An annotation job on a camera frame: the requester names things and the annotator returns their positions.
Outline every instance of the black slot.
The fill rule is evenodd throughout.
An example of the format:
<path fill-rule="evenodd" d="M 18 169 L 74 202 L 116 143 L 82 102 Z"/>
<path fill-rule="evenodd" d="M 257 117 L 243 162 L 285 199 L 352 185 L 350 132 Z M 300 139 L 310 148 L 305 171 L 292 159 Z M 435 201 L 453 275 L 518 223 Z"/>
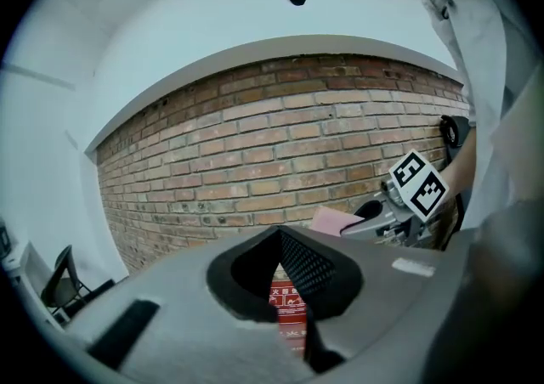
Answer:
<path fill-rule="evenodd" d="M 134 301 L 88 349 L 88 353 L 100 363 L 117 370 L 158 309 L 154 302 Z"/>

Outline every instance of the white wall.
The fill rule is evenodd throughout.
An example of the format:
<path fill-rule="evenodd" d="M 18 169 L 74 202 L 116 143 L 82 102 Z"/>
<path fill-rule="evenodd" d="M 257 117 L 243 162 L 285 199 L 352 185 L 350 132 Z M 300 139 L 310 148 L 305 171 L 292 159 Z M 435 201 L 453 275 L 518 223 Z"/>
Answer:
<path fill-rule="evenodd" d="M 374 47 L 371 52 L 384 56 L 391 54 L 394 45 L 425 57 L 424 66 L 455 75 L 454 63 L 434 33 L 421 0 L 307 0 L 302 7 L 287 0 L 157 0 L 120 28 L 105 51 L 90 103 L 83 106 L 92 111 L 92 119 L 84 123 L 81 143 L 93 149 L 121 119 L 166 94 L 165 89 L 205 76 L 202 72 L 250 62 L 247 49 L 241 48 L 239 53 L 225 55 L 221 68 L 203 70 L 207 57 L 274 38 L 295 37 L 296 42 L 302 35 L 358 37 L 354 52 L 361 54 L 369 52 L 367 42 L 361 40 L 382 44 L 383 50 Z M 295 48 L 293 44 L 286 42 L 287 48 L 276 48 L 274 54 L 327 52 L 326 46 L 332 45 L 319 40 L 303 44 L 300 39 Z M 259 53 L 261 59 L 275 57 L 267 48 Z M 403 58 L 394 50 L 393 55 L 389 57 Z M 251 59 L 257 57 L 253 50 Z M 164 89 L 151 89 L 196 62 L 201 63 L 200 71 L 193 71 L 192 78 L 184 75 L 163 83 Z M 130 102 L 132 107 L 116 119 Z"/>
<path fill-rule="evenodd" d="M 40 0 L 0 72 L 0 216 L 50 268 L 72 244 L 91 288 L 127 274 L 107 228 L 96 166 L 74 138 L 78 106 L 106 43 L 63 0 Z"/>

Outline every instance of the white shirt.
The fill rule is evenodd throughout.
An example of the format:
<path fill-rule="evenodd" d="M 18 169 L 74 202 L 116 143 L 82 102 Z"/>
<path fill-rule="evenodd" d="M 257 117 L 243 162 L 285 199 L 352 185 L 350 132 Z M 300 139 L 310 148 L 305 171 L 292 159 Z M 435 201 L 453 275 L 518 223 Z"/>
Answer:
<path fill-rule="evenodd" d="M 450 50 L 477 125 L 476 172 L 462 229 L 478 227 L 513 202 L 507 169 L 491 137 L 539 63 L 523 23 L 494 0 L 423 0 L 437 35 Z"/>

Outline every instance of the pink paper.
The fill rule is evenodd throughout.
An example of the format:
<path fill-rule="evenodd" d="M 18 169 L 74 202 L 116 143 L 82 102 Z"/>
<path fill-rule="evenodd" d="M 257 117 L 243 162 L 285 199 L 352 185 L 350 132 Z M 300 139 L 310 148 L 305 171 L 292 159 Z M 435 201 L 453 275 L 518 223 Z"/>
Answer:
<path fill-rule="evenodd" d="M 314 214 L 312 223 L 309 226 L 314 231 L 331 234 L 340 237 L 340 231 L 350 224 L 357 223 L 362 217 L 350 215 L 328 207 L 320 207 Z"/>

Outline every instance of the apriltag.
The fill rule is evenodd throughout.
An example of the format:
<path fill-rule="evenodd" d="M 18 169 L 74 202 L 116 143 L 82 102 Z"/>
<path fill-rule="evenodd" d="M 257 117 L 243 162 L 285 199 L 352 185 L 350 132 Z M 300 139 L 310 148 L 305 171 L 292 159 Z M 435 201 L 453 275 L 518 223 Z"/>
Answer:
<path fill-rule="evenodd" d="M 449 190 L 436 168 L 415 150 L 394 164 L 389 174 L 402 201 L 423 222 L 433 215 Z"/>

